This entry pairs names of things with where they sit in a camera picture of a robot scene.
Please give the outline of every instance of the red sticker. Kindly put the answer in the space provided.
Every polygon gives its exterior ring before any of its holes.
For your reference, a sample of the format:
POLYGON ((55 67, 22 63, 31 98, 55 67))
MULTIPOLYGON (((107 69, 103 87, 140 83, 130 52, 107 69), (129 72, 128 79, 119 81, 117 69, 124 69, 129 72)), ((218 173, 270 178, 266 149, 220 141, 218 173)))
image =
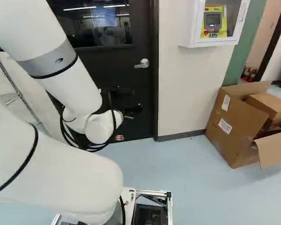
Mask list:
POLYGON ((124 137, 124 135, 117 135, 115 139, 117 142, 122 142, 125 140, 125 137, 124 137))

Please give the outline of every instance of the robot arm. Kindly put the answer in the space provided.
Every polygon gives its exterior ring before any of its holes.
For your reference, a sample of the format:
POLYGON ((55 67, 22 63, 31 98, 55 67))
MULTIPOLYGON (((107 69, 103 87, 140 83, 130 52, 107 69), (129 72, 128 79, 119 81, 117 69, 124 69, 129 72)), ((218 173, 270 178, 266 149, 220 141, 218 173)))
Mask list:
POLYGON ((0 203, 26 203, 51 209, 90 225, 104 224, 121 195, 121 169, 111 160, 53 140, 15 117, 0 103, 0 203))
MULTIPOLYGON (((0 47, 65 105, 68 126, 93 143, 111 136, 111 111, 92 115, 101 107, 101 95, 45 0, 0 0, 0 47)), ((123 118, 114 112, 118 127, 123 118)), ((92 225, 108 221, 121 194, 120 168, 35 132, 1 104, 0 187, 31 153, 37 135, 34 154, 0 191, 0 203, 37 205, 92 225)))
MULTIPOLYGON (((111 110, 92 115, 102 105, 100 92, 45 0, 0 0, 0 47, 66 107, 70 128, 92 143, 110 138, 111 110)), ((114 114, 118 128, 123 115, 114 114)))

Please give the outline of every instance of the black door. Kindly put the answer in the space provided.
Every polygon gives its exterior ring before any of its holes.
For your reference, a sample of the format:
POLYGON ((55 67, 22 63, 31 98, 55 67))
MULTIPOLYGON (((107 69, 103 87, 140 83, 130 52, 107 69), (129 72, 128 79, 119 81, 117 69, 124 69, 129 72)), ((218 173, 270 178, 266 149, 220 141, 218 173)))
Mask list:
POLYGON ((149 0, 48 0, 97 87, 120 87, 113 107, 126 109, 120 139, 153 136, 149 0))

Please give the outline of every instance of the aed label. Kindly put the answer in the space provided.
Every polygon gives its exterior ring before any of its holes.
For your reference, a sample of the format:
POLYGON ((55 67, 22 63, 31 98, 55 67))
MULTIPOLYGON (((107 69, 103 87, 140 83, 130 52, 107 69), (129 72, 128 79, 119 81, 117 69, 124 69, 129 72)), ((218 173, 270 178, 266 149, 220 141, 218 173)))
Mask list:
POLYGON ((209 34, 209 38, 217 38, 217 34, 209 34))

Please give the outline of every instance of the yellow aed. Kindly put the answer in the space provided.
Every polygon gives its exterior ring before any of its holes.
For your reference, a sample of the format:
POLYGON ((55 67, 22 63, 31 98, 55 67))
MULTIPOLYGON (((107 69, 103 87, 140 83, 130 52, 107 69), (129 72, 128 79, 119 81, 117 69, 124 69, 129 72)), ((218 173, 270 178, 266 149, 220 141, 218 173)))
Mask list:
POLYGON ((227 30, 226 6, 205 6, 201 38, 225 38, 227 30))

